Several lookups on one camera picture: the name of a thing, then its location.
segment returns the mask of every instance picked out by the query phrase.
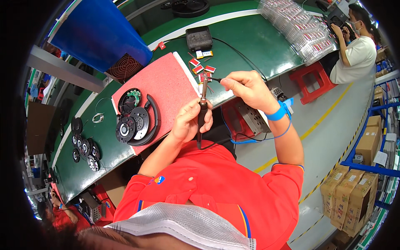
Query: clear plastic packaging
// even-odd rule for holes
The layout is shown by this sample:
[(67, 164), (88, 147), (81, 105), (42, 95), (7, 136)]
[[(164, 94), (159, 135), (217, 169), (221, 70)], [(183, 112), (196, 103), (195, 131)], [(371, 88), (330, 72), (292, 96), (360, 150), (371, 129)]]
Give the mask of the clear plastic packaging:
[(258, 13), (285, 36), (307, 66), (334, 49), (327, 27), (292, 0), (260, 0)]

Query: blue wrist strap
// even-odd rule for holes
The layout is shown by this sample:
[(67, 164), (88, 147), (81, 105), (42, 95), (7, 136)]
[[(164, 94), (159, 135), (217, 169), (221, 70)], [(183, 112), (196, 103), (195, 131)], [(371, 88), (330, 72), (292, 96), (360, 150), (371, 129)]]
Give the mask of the blue wrist strap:
[(290, 119), (291, 115), (290, 115), (289, 107), (291, 105), (293, 105), (293, 98), (289, 98), (284, 102), (278, 101), (278, 103), (280, 105), (280, 108), (278, 109), (278, 111), (276, 111), (274, 114), (270, 114), (270, 115), (265, 114), (267, 119), (270, 121), (277, 121), (277, 120), (282, 119), (282, 117), (284, 117), (285, 114), (288, 114), (289, 119)]

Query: black tray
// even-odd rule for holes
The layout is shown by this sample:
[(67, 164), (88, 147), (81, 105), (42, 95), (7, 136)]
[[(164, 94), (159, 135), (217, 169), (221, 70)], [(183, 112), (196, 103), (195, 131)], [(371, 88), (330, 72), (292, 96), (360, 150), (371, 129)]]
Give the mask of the black tray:
[(208, 26), (195, 27), (186, 30), (186, 41), (190, 51), (210, 50), (212, 38)]

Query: soldering iron handle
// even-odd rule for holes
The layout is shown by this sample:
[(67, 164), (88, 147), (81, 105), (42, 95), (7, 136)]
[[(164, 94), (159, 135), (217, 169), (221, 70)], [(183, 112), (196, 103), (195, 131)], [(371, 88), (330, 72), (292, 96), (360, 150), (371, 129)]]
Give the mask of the soldering iron handle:
[(198, 119), (197, 119), (197, 124), (199, 126), (198, 131), (197, 131), (197, 148), (201, 149), (202, 133), (200, 133), (200, 128), (204, 125), (204, 117), (206, 116), (208, 106), (207, 106), (207, 103), (201, 104), (201, 102), (199, 102), (199, 105), (200, 105), (200, 113), (199, 113)]

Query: logo on shirt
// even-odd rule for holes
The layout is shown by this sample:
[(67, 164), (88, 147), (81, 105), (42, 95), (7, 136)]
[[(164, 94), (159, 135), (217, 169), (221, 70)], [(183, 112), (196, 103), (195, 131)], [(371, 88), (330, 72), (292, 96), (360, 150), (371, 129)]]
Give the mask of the logo on shirt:
[(154, 181), (155, 181), (157, 184), (161, 184), (164, 180), (165, 180), (165, 177), (164, 177), (164, 176), (159, 176), (159, 177), (157, 177), (157, 178), (154, 179)]

